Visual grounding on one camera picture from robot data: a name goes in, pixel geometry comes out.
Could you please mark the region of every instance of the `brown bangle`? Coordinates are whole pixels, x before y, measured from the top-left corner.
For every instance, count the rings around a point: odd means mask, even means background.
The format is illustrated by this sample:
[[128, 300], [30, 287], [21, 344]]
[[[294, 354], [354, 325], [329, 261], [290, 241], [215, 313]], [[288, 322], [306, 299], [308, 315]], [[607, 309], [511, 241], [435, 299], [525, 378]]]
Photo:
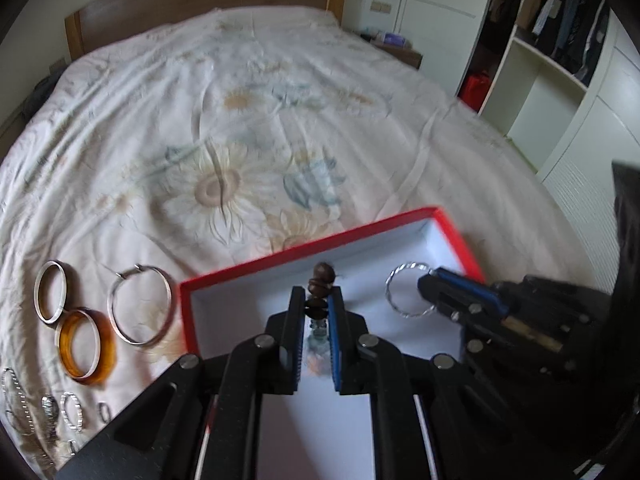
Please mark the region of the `brown bangle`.
[[[78, 324], [85, 319], [89, 321], [94, 331], [95, 353], [90, 368], [83, 372], [73, 358], [71, 345]], [[87, 308], [71, 310], [60, 320], [56, 327], [56, 348], [66, 374], [79, 383], [91, 384], [104, 378], [114, 361], [111, 332], [104, 330], [104, 323], [101, 322], [99, 313]]]

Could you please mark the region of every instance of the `jewelry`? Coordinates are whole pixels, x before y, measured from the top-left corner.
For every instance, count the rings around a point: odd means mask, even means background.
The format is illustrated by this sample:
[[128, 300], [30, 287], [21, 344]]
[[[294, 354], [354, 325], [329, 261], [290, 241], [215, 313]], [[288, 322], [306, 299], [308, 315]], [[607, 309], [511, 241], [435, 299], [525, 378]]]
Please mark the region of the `jewelry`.
[[[94, 360], [86, 372], [80, 370], [78, 365], [76, 365], [71, 351], [71, 343], [73, 341], [74, 333], [76, 332], [78, 324], [83, 319], [87, 319], [91, 324], [94, 332], [95, 344]], [[98, 330], [98, 325], [88, 309], [77, 308], [69, 312], [62, 322], [56, 327], [55, 342], [56, 348], [58, 348], [60, 362], [62, 362], [62, 365], [69, 377], [75, 381], [85, 381], [95, 373], [98, 368], [98, 364], [100, 363], [100, 331]]]
[[[69, 416], [66, 414], [66, 400], [71, 399], [74, 402], [74, 406], [76, 407], [76, 415], [78, 416], [78, 420], [76, 424], [73, 425], [69, 420]], [[62, 412], [62, 420], [65, 421], [65, 424], [69, 427], [70, 430], [74, 430], [76, 433], [80, 433], [82, 431], [82, 406], [80, 405], [80, 401], [76, 397], [75, 394], [71, 392], [65, 392], [60, 397], [60, 412]]]
[[[62, 276], [62, 290], [60, 291], [60, 299], [58, 300], [58, 307], [57, 307], [55, 313], [53, 314], [53, 316], [51, 316], [49, 318], [46, 318], [46, 317], [44, 317], [44, 314], [42, 313], [42, 308], [40, 307], [40, 285], [42, 283], [42, 279], [43, 279], [45, 273], [51, 267], [56, 267], [58, 269], [58, 272]], [[36, 277], [36, 283], [35, 283], [35, 285], [33, 287], [33, 304], [36, 307], [36, 314], [38, 315], [38, 317], [40, 318], [40, 320], [43, 323], [46, 323], [48, 325], [52, 325], [62, 315], [62, 311], [65, 309], [65, 303], [66, 303], [66, 274], [65, 274], [65, 269], [63, 269], [62, 265], [59, 264], [58, 262], [50, 260], [47, 263], [45, 263], [42, 266], [42, 268], [40, 269], [40, 271], [38, 272], [38, 275]]]
[[58, 437], [56, 434], [56, 424], [58, 423], [60, 408], [58, 407], [55, 397], [52, 395], [43, 396], [41, 404], [44, 415], [47, 418], [47, 440], [53, 442]]
[[[27, 421], [27, 425], [29, 427], [29, 432], [25, 433], [24, 430], [19, 429], [16, 427], [15, 425], [15, 421], [18, 420], [18, 417], [15, 415], [15, 413], [13, 412], [13, 410], [11, 409], [11, 406], [9, 405], [9, 397], [7, 396], [7, 384], [6, 384], [6, 376], [7, 374], [10, 374], [12, 377], [12, 383], [14, 384], [14, 389], [16, 391], [16, 393], [18, 394], [18, 397], [20, 397], [20, 406], [22, 407], [22, 412], [24, 413], [24, 418]], [[7, 405], [7, 409], [4, 410], [4, 412], [9, 415], [11, 414], [11, 416], [13, 418], [9, 418], [9, 416], [7, 416], [7, 420], [9, 421], [9, 425], [11, 425], [12, 428], [14, 428], [14, 430], [19, 433], [21, 436], [31, 436], [33, 434], [35, 434], [36, 430], [35, 427], [33, 425], [33, 420], [31, 419], [31, 412], [29, 411], [29, 407], [27, 406], [27, 398], [24, 395], [23, 391], [22, 391], [22, 386], [20, 386], [20, 381], [18, 381], [18, 377], [16, 376], [14, 370], [12, 368], [5, 368], [2, 371], [2, 377], [0, 378], [0, 388], [2, 388], [2, 394], [4, 395], [4, 398], [6, 399], [6, 405]]]
[[69, 446], [69, 454], [71, 456], [75, 456], [78, 452], [78, 444], [76, 444], [75, 440], [67, 440], [66, 444]]
[[98, 415], [103, 423], [109, 424], [111, 422], [111, 409], [106, 402], [98, 402]]
[[[147, 341], [135, 341], [134, 339], [130, 338], [122, 331], [122, 329], [118, 325], [118, 322], [116, 321], [113, 308], [115, 305], [116, 292], [119, 286], [127, 278], [130, 278], [131, 276], [135, 276], [136, 274], [141, 274], [146, 270], [152, 270], [153, 272], [158, 273], [162, 278], [162, 280], [164, 281], [164, 286], [166, 288], [167, 313], [166, 313], [166, 318], [164, 319], [164, 323], [160, 327], [160, 330], [151, 339], [148, 339]], [[113, 283], [113, 285], [111, 285], [111, 290], [109, 291], [109, 296], [107, 298], [107, 313], [109, 314], [109, 321], [111, 321], [111, 326], [113, 327], [113, 330], [115, 331], [115, 333], [118, 335], [120, 339], [122, 339], [124, 342], [129, 343], [130, 345], [133, 345], [133, 346], [150, 346], [150, 345], [153, 345], [154, 343], [157, 343], [162, 339], [162, 337], [164, 336], [164, 333], [169, 328], [169, 325], [171, 324], [172, 317], [173, 317], [174, 298], [172, 296], [171, 285], [169, 284], [169, 280], [164, 275], [164, 272], [162, 272], [162, 270], [158, 269], [157, 267], [142, 266], [142, 265], [135, 265], [133, 269], [125, 270], [122, 273], [116, 272], [116, 276], [117, 276], [117, 279]]]
[[427, 310], [425, 310], [424, 312], [421, 312], [420, 314], [412, 314], [410, 312], [405, 312], [404, 310], [401, 310], [393, 301], [392, 297], [391, 297], [391, 290], [389, 289], [389, 286], [391, 285], [391, 282], [393, 281], [393, 278], [396, 276], [396, 274], [399, 274], [400, 272], [402, 272], [403, 270], [407, 270], [407, 269], [418, 269], [418, 270], [423, 270], [426, 273], [431, 273], [431, 267], [428, 266], [427, 264], [420, 264], [417, 262], [409, 262], [407, 264], [402, 264], [399, 267], [396, 267], [394, 270], [391, 271], [391, 274], [389, 275], [389, 277], [386, 279], [385, 282], [385, 297], [386, 297], [386, 302], [391, 305], [391, 308], [393, 310], [395, 310], [398, 314], [400, 314], [400, 316], [404, 317], [404, 318], [411, 318], [411, 317], [422, 317], [422, 316], [426, 316], [427, 314], [430, 314], [431, 312], [434, 311], [435, 306], [431, 305]]

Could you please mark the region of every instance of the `floral bedspread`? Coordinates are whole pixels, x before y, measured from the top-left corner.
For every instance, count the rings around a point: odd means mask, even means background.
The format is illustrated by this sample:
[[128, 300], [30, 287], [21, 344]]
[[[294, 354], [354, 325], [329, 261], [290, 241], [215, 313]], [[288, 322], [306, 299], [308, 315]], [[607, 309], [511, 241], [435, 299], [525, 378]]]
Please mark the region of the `floral bedspread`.
[[[67, 440], [82, 446], [97, 433], [98, 402], [115, 415], [184, 352], [176, 315], [152, 348], [116, 339], [103, 382], [73, 382], [34, 311], [45, 261], [74, 270], [70, 306], [106, 313], [114, 274], [136, 263], [179, 283], [435, 204], [489, 279], [590, 282], [577, 237], [505, 139], [331, 15], [213, 11], [89, 54], [0, 168], [0, 366], [16, 371], [35, 435], [11, 429], [5, 407], [19, 413], [15, 398], [0, 401], [2, 423], [51, 476], [43, 454], [60, 467]], [[132, 336], [162, 325], [166, 298], [154, 279], [127, 280], [118, 293]], [[91, 340], [78, 345], [78, 360], [90, 362]], [[84, 430], [61, 418], [58, 440], [47, 442], [40, 398], [64, 391], [78, 396]]]

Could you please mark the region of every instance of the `open closet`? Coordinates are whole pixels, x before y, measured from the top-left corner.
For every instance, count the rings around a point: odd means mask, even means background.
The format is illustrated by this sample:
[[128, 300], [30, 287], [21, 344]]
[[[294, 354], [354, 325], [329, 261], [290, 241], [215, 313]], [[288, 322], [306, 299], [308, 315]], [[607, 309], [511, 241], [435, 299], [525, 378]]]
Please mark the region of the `open closet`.
[[490, 0], [467, 81], [490, 80], [479, 113], [536, 172], [585, 99], [608, 22], [604, 0]]

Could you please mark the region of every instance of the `blue gripper pad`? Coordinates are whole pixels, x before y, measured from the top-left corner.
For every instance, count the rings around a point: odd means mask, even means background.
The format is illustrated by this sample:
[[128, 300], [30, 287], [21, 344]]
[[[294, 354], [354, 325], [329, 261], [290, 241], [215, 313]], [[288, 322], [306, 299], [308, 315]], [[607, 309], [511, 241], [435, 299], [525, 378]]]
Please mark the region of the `blue gripper pad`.
[[335, 323], [334, 298], [329, 296], [329, 345], [331, 349], [331, 374], [334, 378], [335, 391], [340, 391], [340, 347], [338, 346], [338, 327]]

